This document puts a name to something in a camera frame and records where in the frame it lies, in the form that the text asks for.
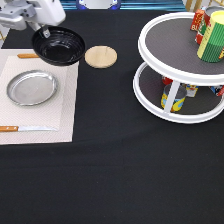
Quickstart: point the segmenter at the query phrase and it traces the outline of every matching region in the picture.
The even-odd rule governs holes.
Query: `butter knife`
[[[0,132],[16,131],[57,131],[57,129],[45,126],[0,126]]]

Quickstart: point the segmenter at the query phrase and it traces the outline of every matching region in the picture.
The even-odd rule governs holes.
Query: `yellow can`
[[[171,84],[165,86],[165,88],[164,88],[162,99],[161,99],[161,106],[163,108],[165,108],[166,101],[167,101],[167,98],[168,98],[168,94],[170,92],[170,88],[171,88]],[[182,108],[184,100],[186,98],[186,95],[187,95],[187,90],[184,87],[180,86],[178,91],[177,91],[177,95],[175,97],[175,100],[173,102],[171,112],[179,111]]]

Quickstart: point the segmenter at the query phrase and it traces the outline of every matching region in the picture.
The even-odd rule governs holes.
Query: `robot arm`
[[[44,27],[46,38],[50,33],[46,25],[57,26],[65,20],[65,12],[59,0],[5,0],[0,11],[0,24],[16,30],[26,29],[26,22],[33,30]]]

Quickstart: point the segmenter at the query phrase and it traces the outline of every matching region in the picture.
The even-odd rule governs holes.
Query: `green can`
[[[206,62],[219,62],[223,59],[224,50],[224,11],[216,11],[211,15],[198,57]]]

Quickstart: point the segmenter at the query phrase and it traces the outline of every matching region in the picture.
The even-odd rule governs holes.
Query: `knife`
[[[45,126],[0,126],[0,132],[16,131],[57,131],[57,129]]]
[[[18,54],[19,58],[39,58],[36,54]]]

